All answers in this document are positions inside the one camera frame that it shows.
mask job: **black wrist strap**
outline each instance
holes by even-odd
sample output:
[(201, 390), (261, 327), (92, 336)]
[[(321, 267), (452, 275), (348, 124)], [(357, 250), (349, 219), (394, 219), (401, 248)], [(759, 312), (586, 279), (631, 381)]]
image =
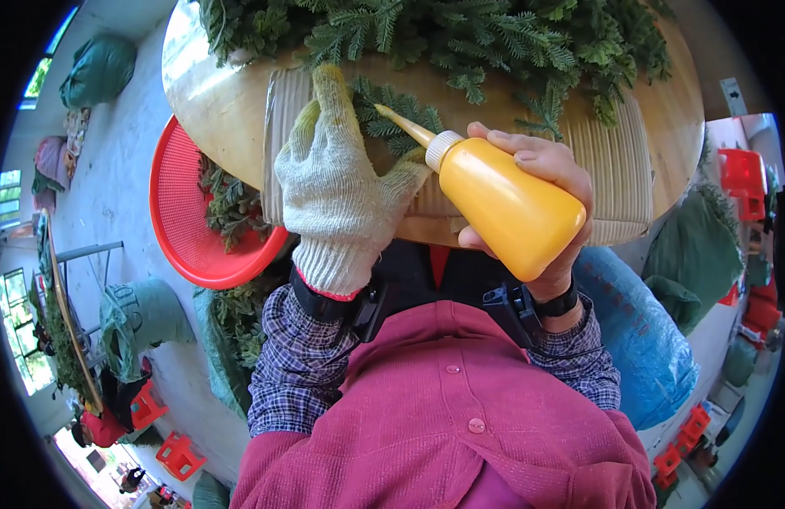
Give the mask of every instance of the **black wrist strap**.
[(355, 299), (343, 302), (311, 290), (294, 266), (291, 269), (291, 288), (302, 309), (319, 322), (342, 321), (345, 331), (352, 331), (362, 343), (373, 341), (392, 309), (398, 285), (387, 282), (373, 273), (370, 284), (358, 292)]
[(544, 352), (534, 338), (549, 333), (542, 329), (540, 317), (533, 308), (533, 298), (524, 284), (518, 288), (509, 288), (503, 282), (500, 288), (487, 291), (483, 295), (483, 310), (495, 323), (500, 325), (500, 328), (517, 346), (551, 361), (566, 361), (604, 349), (604, 345), (601, 344), (585, 352), (576, 352), (570, 355), (552, 355)]
[(296, 267), (291, 269), (290, 283), (302, 309), (318, 322), (341, 320), (348, 316), (352, 308), (355, 307), (354, 301), (343, 302), (331, 299), (311, 290), (299, 276), (299, 270), (296, 270)]
[(568, 290), (566, 290), (565, 293), (555, 299), (543, 302), (542, 304), (539, 304), (536, 300), (534, 300), (534, 297), (531, 296), (531, 307), (533, 307), (534, 312), (537, 314), (538, 318), (544, 319), (546, 317), (558, 317), (575, 308), (578, 298), (579, 289), (577, 287), (577, 281), (573, 278), (573, 272), (571, 272), (571, 285), (568, 287)]

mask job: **pink sack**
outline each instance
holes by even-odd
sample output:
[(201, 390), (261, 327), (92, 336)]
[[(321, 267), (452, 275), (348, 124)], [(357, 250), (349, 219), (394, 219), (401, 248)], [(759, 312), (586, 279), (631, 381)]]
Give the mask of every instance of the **pink sack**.
[(70, 179), (67, 178), (67, 169), (64, 168), (62, 149), (67, 151), (67, 145), (61, 137), (48, 136), (39, 144), (33, 162), (42, 175), (54, 179), (67, 190), (70, 189)]
[(70, 177), (67, 176), (67, 165), (64, 162), (64, 157), (67, 155), (67, 144), (62, 143), (62, 148), (59, 151), (59, 162), (56, 165), (56, 182), (64, 187), (64, 190), (70, 190)]

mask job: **yellow squeeze bottle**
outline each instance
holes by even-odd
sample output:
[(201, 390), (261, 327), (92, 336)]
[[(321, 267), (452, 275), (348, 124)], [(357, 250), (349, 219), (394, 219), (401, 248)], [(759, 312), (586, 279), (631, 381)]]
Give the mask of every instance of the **yellow squeeze bottle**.
[(386, 106), (376, 110), (427, 149), (440, 189), (520, 281), (537, 279), (585, 224), (578, 199), (521, 170), (484, 138), (434, 134)]

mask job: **white bottle cap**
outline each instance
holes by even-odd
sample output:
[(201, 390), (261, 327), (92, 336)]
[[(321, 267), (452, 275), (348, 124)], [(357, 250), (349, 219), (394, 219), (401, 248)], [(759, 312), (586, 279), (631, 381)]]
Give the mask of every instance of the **white bottle cap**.
[(454, 131), (444, 131), (440, 133), (435, 139), (429, 142), (429, 147), (427, 147), (427, 166), (436, 172), (439, 172), (440, 160), (443, 159), (446, 151), (464, 139), (466, 138)]

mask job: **plaid sleeve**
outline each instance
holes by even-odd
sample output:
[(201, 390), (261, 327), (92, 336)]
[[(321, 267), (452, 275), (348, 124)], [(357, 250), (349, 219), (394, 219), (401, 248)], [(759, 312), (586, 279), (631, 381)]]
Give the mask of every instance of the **plaid sleeve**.
[(267, 340), (256, 362), (248, 409), (251, 436), (287, 431), (310, 434), (314, 422), (341, 397), (348, 354), (358, 344), (341, 321), (318, 322), (306, 314), (291, 285), (265, 301)]
[[(534, 337), (540, 351), (556, 357), (587, 352), (602, 344), (602, 333), (593, 301), (579, 294), (582, 301), (582, 318), (569, 331), (559, 334), (540, 334)], [(621, 379), (619, 370), (613, 366), (613, 358), (607, 350), (584, 353), (570, 359), (543, 357), (541, 353), (528, 351), (531, 362), (551, 373), (566, 385), (580, 392), (602, 410), (619, 410), (622, 394), (619, 392)]]

